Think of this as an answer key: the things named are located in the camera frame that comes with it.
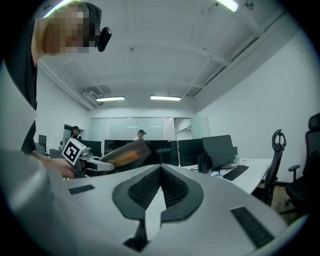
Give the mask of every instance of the person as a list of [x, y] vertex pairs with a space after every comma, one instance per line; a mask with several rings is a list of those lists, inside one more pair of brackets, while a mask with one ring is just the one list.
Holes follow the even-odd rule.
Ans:
[[81, 136], [79, 134], [79, 127], [78, 126], [73, 127], [72, 132], [73, 132], [72, 139], [76, 139], [79, 142], [81, 142], [82, 138], [81, 138]]
[[64, 150], [64, 147], [62, 146], [62, 140], [60, 141], [59, 151]]
[[147, 135], [147, 134], [144, 130], [141, 129], [138, 131], [138, 136], [135, 137], [133, 140], [136, 141], [136, 140], [142, 139], [144, 137], [144, 135]]
[[[42, 19], [31, 17], [17, 33], [4, 56], [4, 63], [34, 110], [37, 110], [37, 61], [43, 56], [74, 53], [90, 46], [102, 52], [108, 42], [105, 34], [100, 33], [101, 14], [94, 4], [74, 0]], [[66, 160], [50, 159], [35, 151], [35, 133], [34, 122], [21, 150], [41, 161], [46, 168], [59, 170], [63, 178], [74, 178], [73, 167]]]

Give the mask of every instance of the hand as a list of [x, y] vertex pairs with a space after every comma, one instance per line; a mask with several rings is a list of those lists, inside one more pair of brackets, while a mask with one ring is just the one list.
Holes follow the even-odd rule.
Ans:
[[75, 178], [73, 167], [65, 159], [47, 158], [42, 162], [46, 168], [58, 169], [63, 178]]

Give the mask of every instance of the white table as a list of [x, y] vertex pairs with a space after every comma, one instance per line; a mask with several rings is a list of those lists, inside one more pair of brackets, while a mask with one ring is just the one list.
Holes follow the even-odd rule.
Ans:
[[[235, 178], [231, 183], [235, 184], [240, 189], [244, 190], [248, 194], [251, 194], [256, 187], [261, 182], [262, 178], [265, 176], [267, 170], [272, 163], [272, 159], [250, 159], [250, 158], [240, 158], [240, 165], [248, 166], [249, 168], [245, 170], [240, 176]], [[197, 165], [185, 166], [186, 169], [193, 169]], [[230, 170], [220, 170], [220, 174], [223, 176]]]

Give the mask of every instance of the black monitor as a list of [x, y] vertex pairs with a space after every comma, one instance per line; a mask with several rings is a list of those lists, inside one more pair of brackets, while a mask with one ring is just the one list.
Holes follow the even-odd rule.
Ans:
[[198, 164], [198, 155], [204, 154], [204, 145], [201, 138], [179, 140], [180, 166]]
[[82, 140], [80, 141], [87, 148], [91, 148], [92, 155], [95, 157], [102, 157], [101, 154], [101, 141]]
[[179, 165], [178, 145], [176, 140], [145, 140], [151, 151], [144, 165], [168, 164]]
[[230, 135], [202, 138], [207, 155], [207, 168], [217, 170], [235, 159], [235, 149]]
[[39, 135], [38, 143], [44, 147], [44, 151], [47, 152], [47, 136]]
[[117, 139], [105, 139], [104, 140], [104, 155], [123, 147], [126, 144], [131, 143], [133, 140], [117, 140]]

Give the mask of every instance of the ceiling light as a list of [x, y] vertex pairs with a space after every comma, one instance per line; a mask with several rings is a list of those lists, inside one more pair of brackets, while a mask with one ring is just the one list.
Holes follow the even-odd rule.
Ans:
[[72, 2], [72, 1], [74, 1], [74, 0], [62, 0], [62, 1], [61, 1], [60, 3], [58, 3], [55, 7], [53, 7], [50, 11], [48, 11], [48, 12], [46, 13], [46, 15], [44, 16], [44, 18], [47, 17], [47, 16], [49, 16], [50, 14], [52, 14], [55, 10], [61, 8], [62, 6], [65, 6], [66, 4], [68, 4], [68, 3]]
[[181, 97], [168, 97], [168, 96], [154, 96], [151, 95], [151, 100], [160, 100], [160, 101], [180, 101]]
[[124, 101], [125, 97], [105, 97], [105, 98], [97, 98], [97, 102], [111, 102], [111, 101]]
[[224, 5], [227, 7], [229, 10], [232, 12], [236, 12], [239, 8], [239, 4], [237, 4], [234, 0], [216, 0], [220, 4]]

